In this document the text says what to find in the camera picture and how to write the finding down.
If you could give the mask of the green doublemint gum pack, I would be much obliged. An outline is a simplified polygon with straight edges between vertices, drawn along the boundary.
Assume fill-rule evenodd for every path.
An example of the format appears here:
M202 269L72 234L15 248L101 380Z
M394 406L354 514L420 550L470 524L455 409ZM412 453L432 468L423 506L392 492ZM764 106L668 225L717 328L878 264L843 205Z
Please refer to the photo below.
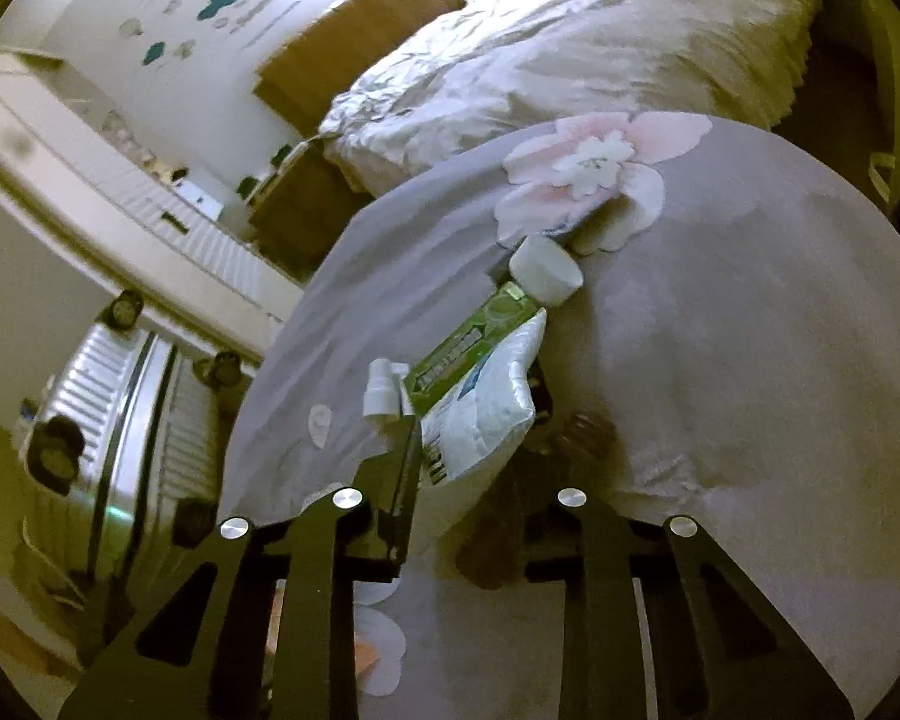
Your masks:
M487 301L437 344L404 378L409 405L424 415L464 374L543 307L514 281L506 281Z

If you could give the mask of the silver ribbed suitcase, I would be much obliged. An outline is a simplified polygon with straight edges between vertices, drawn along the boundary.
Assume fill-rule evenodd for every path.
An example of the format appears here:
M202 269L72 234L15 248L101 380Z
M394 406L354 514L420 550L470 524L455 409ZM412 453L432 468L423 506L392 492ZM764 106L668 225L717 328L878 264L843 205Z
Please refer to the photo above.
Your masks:
M23 410L20 538L38 585L71 610L109 582L144 595L217 522L242 360L188 355L144 327L142 309L141 294L121 291Z

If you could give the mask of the grey floral table cloth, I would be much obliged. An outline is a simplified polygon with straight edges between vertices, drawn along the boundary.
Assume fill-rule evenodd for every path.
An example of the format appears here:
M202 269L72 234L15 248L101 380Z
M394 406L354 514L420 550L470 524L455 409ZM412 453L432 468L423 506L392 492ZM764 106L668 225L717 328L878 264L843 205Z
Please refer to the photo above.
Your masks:
M460 154L349 223L240 408L222 514L292 517L379 451L367 367L422 358L493 294L517 145ZM660 218L585 257L549 317L554 406L616 426L598 497L696 518L866 715L900 677L900 237L829 167L736 122L658 172Z

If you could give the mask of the white printed plastic bag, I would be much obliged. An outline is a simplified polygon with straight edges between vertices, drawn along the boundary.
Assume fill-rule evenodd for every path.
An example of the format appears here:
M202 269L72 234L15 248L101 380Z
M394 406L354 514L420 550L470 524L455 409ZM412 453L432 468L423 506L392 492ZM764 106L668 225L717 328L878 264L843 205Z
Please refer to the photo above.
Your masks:
M422 420L421 484L411 548L458 525L491 488L538 416L530 385L548 312L538 310L459 380Z

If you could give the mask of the white bottle cap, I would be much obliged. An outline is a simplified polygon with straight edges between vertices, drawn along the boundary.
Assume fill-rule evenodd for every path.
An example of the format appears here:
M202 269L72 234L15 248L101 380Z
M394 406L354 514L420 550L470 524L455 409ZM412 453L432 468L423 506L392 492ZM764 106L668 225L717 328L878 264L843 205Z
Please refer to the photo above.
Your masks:
M544 236L523 239L507 268L512 280L544 307L559 307L583 286L583 273L574 257Z

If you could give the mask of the wooden bedside table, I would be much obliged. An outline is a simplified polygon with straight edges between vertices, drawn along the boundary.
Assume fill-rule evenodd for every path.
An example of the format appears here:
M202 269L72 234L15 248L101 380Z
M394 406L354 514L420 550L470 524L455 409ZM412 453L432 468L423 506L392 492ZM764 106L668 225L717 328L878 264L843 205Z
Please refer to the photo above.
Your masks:
M370 202L372 195L354 190L318 143L304 142L256 195L250 226L261 254L305 281Z

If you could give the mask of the white wardrobe door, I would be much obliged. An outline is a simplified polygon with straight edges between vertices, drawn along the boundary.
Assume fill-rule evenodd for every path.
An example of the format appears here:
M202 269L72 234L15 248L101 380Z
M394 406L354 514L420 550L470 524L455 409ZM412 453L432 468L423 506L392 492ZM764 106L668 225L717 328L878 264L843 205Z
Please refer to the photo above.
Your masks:
M302 288L119 153L32 59L0 50L0 190L151 316L256 364Z

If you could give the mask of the brown padded headboard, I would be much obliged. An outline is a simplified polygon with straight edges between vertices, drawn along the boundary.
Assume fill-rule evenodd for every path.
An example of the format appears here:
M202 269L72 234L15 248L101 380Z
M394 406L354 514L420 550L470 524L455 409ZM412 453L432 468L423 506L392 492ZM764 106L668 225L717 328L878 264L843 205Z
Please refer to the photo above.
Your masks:
M464 0L341 0L256 70L255 96L312 137L338 94Z

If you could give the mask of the bed with white duvet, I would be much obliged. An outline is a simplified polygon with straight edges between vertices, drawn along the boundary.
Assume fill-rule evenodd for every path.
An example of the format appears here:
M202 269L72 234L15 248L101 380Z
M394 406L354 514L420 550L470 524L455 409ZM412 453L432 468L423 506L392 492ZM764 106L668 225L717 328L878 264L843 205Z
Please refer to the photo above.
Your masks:
M338 94L326 157L380 197L455 154L589 112L685 110L769 130L821 0L468 0Z

